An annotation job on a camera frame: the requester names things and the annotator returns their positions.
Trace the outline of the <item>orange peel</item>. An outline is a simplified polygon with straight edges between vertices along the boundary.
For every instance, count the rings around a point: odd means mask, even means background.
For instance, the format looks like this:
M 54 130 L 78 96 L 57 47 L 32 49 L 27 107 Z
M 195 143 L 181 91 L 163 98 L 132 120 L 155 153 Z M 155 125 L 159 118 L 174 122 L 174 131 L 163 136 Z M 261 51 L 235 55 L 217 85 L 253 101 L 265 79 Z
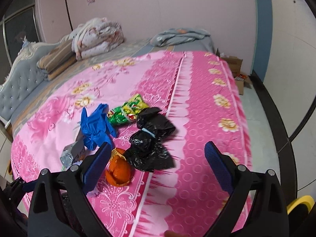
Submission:
M 115 187 L 127 186 L 132 177 L 131 165 L 124 157 L 125 150 L 114 148 L 111 152 L 109 165 L 105 170 L 107 182 Z

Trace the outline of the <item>black plastic bag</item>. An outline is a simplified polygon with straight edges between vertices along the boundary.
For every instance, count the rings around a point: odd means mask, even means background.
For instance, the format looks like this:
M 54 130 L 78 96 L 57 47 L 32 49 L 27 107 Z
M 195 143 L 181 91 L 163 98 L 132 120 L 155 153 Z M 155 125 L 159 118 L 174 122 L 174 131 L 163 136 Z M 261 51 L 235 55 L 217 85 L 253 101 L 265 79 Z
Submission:
M 137 170 L 154 172 L 175 167 L 162 141 L 170 137 L 176 127 L 161 111 L 158 107 L 150 107 L 138 114 L 138 131 L 131 135 L 130 147 L 124 153 L 126 161 Z

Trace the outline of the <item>yellow trash bin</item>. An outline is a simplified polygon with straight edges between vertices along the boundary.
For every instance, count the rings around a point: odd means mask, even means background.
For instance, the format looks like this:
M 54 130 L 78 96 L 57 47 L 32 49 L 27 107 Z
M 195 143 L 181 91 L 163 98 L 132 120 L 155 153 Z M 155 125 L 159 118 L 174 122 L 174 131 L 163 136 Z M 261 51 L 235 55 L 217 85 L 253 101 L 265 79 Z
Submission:
M 300 198 L 293 200 L 289 205 L 287 205 L 287 213 L 290 214 L 296 207 L 303 205 L 306 207 L 308 213 L 312 210 L 315 201 L 312 196 L 305 195 Z

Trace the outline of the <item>white wardrobe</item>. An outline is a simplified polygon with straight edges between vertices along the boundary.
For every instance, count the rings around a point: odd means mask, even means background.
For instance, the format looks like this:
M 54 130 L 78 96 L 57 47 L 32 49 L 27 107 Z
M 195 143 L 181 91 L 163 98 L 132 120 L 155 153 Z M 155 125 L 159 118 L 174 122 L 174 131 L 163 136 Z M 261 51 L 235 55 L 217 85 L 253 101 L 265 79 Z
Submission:
M 247 110 L 253 167 L 273 169 L 289 199 L 315 195 L 315 16 L 305 0 L 255 0 Z

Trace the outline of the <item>green snack wrapper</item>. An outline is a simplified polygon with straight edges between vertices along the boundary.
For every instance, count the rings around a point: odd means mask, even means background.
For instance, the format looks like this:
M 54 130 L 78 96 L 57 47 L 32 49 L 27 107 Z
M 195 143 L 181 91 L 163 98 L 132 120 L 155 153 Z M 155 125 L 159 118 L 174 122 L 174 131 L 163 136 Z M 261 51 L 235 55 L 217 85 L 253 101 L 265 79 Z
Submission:
M 107 118 L 113 126 L 129 124 L 137 120 L 138 114 L 143 109 L 149 107 L 140 94 L 135 94 L 123 105 L 109 110 Z

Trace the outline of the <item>cardboard box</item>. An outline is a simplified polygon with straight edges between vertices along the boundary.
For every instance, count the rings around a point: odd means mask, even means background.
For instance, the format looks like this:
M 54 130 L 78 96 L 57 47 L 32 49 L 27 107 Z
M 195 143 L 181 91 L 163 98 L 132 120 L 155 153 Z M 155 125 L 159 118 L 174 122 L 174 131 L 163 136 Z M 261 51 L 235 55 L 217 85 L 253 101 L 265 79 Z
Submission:
M 252 82 L 250 77 L 241 71 L 243 60 L 235 56 L 226 56 L 224 53 L 220 53 L 218 49 L 216 51 L 216 55 L 228 63 L 235 79 L 239 95 L 244 95 L 244 88 L 251 88 Z

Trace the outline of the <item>folded floral quilt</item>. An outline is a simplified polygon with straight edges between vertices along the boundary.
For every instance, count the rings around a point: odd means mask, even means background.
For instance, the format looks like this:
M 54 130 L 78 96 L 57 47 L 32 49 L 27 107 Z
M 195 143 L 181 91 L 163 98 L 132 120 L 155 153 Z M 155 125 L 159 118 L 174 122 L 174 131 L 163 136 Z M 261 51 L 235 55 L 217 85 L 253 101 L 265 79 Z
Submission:
M 93 18 L 60 39 L 61 42 L 68 40 L 72 41 L 76 60 L 83 60 L 112 51 L 124 42 L 124 35 L 118 22 Z

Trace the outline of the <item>dark window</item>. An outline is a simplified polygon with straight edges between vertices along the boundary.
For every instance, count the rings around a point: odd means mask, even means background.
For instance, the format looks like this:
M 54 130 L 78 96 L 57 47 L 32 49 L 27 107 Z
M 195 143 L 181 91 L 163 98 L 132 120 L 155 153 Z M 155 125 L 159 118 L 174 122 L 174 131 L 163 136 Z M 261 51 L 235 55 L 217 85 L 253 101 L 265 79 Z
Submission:
M 10 73 L 24 39 L 31 42 L 41 41 L 36 19 L 36 0 L 13 0 L 1 18 L 1 84 Z

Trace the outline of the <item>pink floral bedspread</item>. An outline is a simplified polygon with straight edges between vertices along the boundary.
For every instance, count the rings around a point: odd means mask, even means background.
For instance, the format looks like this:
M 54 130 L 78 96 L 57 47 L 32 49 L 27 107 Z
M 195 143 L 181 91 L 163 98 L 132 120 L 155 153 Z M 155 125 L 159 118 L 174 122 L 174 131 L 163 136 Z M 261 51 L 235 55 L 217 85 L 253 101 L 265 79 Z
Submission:
M 44 102 L 14 135 L 13 175 L 36 179 L 59 172 L 62 150 L 75 141 L 82 109 L 122 105 L 135 94 L 175 125 L 164 142 L 175 167 L 135 171 L 114 187 L 99 179 L 89 201 L 113 236 L 162 236 L 166 230 L 203 236 L 228 200 L 204 156 L 208 141 L 236 163 L 251 164 L 250 138 L 227 63 L 203 51 L 158 51 L 101 62 L 45 88 Z

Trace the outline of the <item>striped brown pillow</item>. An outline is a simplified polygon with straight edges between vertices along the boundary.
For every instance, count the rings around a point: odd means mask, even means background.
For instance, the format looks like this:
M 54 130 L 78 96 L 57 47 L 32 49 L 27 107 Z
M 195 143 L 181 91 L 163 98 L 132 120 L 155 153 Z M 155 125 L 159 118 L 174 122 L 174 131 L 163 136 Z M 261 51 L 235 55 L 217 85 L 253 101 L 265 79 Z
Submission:
M 76 62 L 75 53 L 72 51 L 72 40 L 67 40 L 53 48 L 43 56 L 36 66 L 42 70 L 49 81 L 58 77 L 67 68 Z

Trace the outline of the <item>grey folded blanket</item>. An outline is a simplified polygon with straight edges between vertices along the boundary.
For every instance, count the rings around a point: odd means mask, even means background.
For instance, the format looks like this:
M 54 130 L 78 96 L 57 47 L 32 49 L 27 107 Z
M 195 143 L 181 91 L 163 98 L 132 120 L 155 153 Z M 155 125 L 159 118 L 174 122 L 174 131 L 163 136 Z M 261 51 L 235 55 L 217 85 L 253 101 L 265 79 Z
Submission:
M 204 29 L 195 28 L 171 28 L 155 35 L 150 40 L 150 44 L 155 47 L 164 47 L 202 40 L 210 37 L 211 34 Z

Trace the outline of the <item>grey tufted headboard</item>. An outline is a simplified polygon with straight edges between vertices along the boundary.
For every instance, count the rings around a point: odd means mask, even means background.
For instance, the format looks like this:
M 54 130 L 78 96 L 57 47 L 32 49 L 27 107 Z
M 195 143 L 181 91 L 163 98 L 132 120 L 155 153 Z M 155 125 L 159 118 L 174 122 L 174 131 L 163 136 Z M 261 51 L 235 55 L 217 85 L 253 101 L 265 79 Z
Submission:
M 58 43 L 29 41 L 23 45 L 1 85 L 2 119 L 10 121 L 19 105 L 45 80 L 46 74 L 36 64 L 57 46 Z

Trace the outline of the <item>blue rubber glove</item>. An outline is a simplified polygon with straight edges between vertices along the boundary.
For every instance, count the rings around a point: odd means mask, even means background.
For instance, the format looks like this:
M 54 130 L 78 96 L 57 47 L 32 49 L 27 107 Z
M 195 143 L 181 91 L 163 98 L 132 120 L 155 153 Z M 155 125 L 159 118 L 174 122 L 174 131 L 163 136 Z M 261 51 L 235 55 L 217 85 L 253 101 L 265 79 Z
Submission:
M 99 104 L 88 116 L 86 108 L 81 112 L 80 130 L 83 134 L 84 145 L 88 150 L 95 150 L 104 142 L 109 143 L 113 149 L 112 137 L 117 137 L 117 131 L 109 122 L 107 117 L 108 104 Z

